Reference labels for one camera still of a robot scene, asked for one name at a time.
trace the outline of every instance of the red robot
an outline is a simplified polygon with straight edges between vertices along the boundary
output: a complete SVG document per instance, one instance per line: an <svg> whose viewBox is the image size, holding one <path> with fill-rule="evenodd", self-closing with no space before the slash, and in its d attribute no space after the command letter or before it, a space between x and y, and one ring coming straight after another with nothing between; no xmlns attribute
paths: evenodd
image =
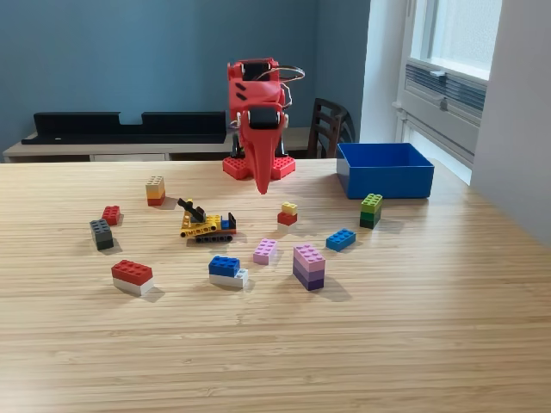
<svg viewBox="0 0 551 413"><path fill-rule="evenodd" d="M291 77L280 71L292 71ZM272 58L240 60L227 66L230 92L232 155L224 159L224 171L235 179L253 176L258 192L266 194L270 179L282 179L295 169L294 159L283 148L282 132L288 126L284 110L293 99L285 84L302 79L304 71L279 65ZM288 103L285 102L285 90Z"/></svg>

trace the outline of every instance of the black tray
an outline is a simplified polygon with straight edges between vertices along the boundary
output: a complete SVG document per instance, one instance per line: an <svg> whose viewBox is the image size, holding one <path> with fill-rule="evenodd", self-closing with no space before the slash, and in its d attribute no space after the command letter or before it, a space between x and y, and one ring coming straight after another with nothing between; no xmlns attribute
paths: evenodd
<svg viewBox="0 0 551 413"><path fill-rule="evenodd" d="M141 125L121 125L120 112L34 114L37 136L24 145L222 144L224 112L144 112Z"/></svg>

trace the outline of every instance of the green lego brick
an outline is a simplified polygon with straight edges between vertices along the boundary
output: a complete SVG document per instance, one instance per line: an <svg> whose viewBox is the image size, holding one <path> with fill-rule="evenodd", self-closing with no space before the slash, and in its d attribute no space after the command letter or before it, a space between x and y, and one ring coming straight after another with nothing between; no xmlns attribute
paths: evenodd
<svg viewBox="0 0 551 413"><path fill-rule="evenodd" d="M378 221L381 219L381 209L379 208L379 211L376 213L360 213L360 219L366 220L366 221Z"/></svg>
<svg viewBox="0 0 551 413"><path fill-rule="evenodd" d="M362 201L362 212L363 213L376 213L382 207L382 196L369 194L365 197L365 200Z"/></svg>
<svg viewBox="0 0 551 413"><path fill-rule="evenodd" d="M369 228L370 230L373 230L378 223L379 223L378 219L375 221L367 221L366 219L360 219L360 226L362 228Z"/></svg>

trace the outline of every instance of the pink lego brick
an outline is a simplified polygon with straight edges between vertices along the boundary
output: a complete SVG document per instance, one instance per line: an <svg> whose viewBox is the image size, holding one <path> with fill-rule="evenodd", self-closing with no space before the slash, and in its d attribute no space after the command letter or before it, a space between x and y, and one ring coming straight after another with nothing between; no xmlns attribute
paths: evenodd
<svg viewBox="0 0 551 413"><path fill-rule="evenodd" d="M268 265L270 258L276 255L277 241L274 239L263 239L252 254L252 261L256 264Z"/></svg>
<svg viewBox="0 0 551 413"><path fill-rule="evenodd" d="M325 258L311 244L296 245L294 248L294 258L297 259L302 267L309 273L325 269Z"/></svg>

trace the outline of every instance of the blue wall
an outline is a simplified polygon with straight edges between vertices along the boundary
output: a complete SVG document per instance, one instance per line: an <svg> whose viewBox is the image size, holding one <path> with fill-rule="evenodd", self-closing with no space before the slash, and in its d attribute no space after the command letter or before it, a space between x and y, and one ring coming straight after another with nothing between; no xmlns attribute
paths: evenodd
<svg viewBox="0 0 551 413"><path fill-rule="evenodd" d="M292 83L289 117L291 126L308 126L317 7L316 0L0 0L0 150L30 134L40 111L121 111L135 122L145 111L225 110L226 63L267 56L305 69Z"/></svg>
<svg viewBox="0 0 551 413"><path fill-rule="evenodd" d="M319 0L315 93L348 109L360 137L370 0Z"/></svg>

